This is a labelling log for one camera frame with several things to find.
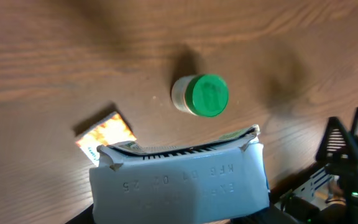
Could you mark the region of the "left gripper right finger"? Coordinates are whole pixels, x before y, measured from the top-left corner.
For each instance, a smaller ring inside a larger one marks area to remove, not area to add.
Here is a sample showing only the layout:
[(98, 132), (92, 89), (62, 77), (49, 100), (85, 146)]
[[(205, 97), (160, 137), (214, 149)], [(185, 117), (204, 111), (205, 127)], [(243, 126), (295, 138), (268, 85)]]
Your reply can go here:
[(291, 215), (279, 210), (274, 204), (251, 215), (230, 219), (230, 224), (299, 224)]

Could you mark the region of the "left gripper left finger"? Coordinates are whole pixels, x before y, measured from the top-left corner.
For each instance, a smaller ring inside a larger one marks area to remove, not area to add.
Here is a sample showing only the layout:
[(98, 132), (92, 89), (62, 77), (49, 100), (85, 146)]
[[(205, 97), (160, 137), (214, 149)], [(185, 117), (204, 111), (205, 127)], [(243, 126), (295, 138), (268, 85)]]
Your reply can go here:
[(65, 224), (94, 224), (93, 204)]

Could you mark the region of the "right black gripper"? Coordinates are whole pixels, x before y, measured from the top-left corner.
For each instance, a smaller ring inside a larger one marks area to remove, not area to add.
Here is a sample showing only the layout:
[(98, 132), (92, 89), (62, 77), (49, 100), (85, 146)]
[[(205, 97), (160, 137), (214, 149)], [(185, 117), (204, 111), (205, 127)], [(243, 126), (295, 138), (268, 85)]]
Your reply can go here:
[(327, 163), (325, 171), (334, 176), (328, 184), (328, 202), (358, 202), (358, 107), (350, 133), (338, 117), (330, 117), (315, 155), (317, 162)]

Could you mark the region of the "white Panadol box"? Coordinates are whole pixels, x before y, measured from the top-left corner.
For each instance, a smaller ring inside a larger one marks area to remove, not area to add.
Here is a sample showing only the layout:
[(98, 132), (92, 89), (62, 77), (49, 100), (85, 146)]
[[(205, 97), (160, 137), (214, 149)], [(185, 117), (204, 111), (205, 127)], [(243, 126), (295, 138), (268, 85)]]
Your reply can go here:
[(99, 146), (89, 172), (95, 223), (208, 223), (269, 206), (260, 128), (148, 153), (134, 142)]

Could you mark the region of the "orange small packet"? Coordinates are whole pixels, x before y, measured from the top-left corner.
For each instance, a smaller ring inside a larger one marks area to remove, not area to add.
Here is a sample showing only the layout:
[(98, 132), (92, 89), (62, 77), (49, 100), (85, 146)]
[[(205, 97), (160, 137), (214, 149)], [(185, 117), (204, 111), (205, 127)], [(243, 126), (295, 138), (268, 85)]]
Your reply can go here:
[(99, 166), (98, 146), (109, 146), (118, 142), (136, 140), (137, 138), (122, 116), (113, 112), (76, 137), (75, 144), (95, 166)]

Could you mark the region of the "green lid jar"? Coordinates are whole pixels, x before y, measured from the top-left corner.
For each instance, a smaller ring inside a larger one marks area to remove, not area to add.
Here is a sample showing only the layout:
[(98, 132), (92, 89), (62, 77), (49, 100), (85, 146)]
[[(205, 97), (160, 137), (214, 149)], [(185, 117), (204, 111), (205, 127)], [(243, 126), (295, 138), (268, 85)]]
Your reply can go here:
[(190, 75), (179, 78), (172, 86), (175, 107), (195, 116), (219, 116), (229, 101), (229, 89), (219, 75)]

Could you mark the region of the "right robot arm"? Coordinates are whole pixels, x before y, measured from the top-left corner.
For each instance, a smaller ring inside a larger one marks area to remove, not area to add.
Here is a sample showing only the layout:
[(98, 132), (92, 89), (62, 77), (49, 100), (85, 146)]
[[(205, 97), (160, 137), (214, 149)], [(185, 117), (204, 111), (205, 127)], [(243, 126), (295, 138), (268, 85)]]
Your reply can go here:
[(273, 189), (270, 200), (301, 223), (358, 223), (358, 108), (350, 129), (328, 119), (314, 164)]

